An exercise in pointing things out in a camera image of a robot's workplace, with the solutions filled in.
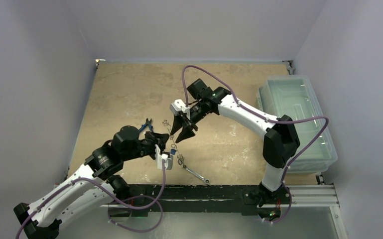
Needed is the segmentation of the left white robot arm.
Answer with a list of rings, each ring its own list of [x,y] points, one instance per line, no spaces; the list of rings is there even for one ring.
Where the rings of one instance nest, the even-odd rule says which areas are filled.
[[[25,233],[29,239],[55,239],[60,229],[78,216],[111,202],[130,210],[145,210],[154,204],[160,207],[158,200],[165,188],[166,172],[172,168],[173,154],[165,150],[169,138],[167,133],[147,131],[141,139],[138,128],[123,126],[50,193],[33,203],[14,207],[20,222],[15,237]],[[149,203],[136,206],[133,202],[146,196],[130,195],[128,183],[117,173],[125,162],[146,156],[155,160],[162,171],[162,186],[156,197],[147,197]]]

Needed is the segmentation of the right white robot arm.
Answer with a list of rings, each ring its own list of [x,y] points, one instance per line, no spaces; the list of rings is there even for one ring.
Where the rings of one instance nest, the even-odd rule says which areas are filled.
[[[196,100],[195,104],[187,106],[177,99],[170,105],[174,115],[170,134],[179,132],[175,142],[194,137],[197,123],[211,113],[238,122],[263,140],[262,155],[267,165],[259,190],[261,199],[267,203],[277,199],[285,168],[300,146],[292,119],[287,115],[278,118],[261,112],[236,98],[232,91],[223,87],[212,90],[201,79],[186,91]]]

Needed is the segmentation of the silver ratchet wrench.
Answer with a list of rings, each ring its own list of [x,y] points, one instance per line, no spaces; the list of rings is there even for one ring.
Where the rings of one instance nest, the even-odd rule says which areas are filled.
[[[204,182],[204,184],[206,185],[209,185],[210,184],[210,180],[208,178],[205,178],[203,177],[202,175],[198,174],[197,172],[195,172],[194,170],[190,169],[188,166],[186,165],[183,165],[182,166],[183,169],[185,169],[186,171],[188,171],[189,173],[191,173],[193,176],[195,176],[196,178],[198,178],[199,180],[201,180],[202,182]]]

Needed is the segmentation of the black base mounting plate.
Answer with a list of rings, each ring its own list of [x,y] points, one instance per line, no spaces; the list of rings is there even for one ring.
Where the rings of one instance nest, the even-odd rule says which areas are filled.
[[[117,198],[132,206],[145,206],[161,193],[158,203],[148,209],[134,210],[132,216],[146,217],[150,212],[164,213],[238,213],[276,220],[292,203],[288,188],[263,192],[261,185],[161,185],[130,184],[111,189]]]

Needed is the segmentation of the blue handled pliers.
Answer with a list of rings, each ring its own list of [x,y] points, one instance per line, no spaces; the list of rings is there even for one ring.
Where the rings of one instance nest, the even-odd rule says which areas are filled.
[[[153,130],[153,125],[152,125],[152,118],[147,118],[145,120],[145,123],[141,125],[141,127],[139,128],[138,132],[139,133],[142,133],[145,129],[148,129],[150,132],[154,132]]]

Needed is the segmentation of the aluminium frame rail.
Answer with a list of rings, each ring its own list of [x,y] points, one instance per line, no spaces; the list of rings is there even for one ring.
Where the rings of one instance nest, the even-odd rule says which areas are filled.
[[[327,186],[327,185],[291,186],[288,189],[292,195],[292,198],[291,198],[292,203],[291,205],[287,206],[285,209],[281,211],[281,216],[285,216],[285,214],[289,212],[291,207],[338,206],[338,198],[336,196],[335,189],[332,186]],[[123,217],[125,216],[126,213],[132,214],[132,212],[134,211],[134,210],[130,210],[126,208],[125,206],[119,205],[116,202],[107,203],[107,204],[101,205],[100,207],[107,208],[110,217]],[[266,220],[266,219],[262,219],[261,217],[260,218],[262,221],[272,224],[276,221],[279,221],[280,217],[276,220]]]

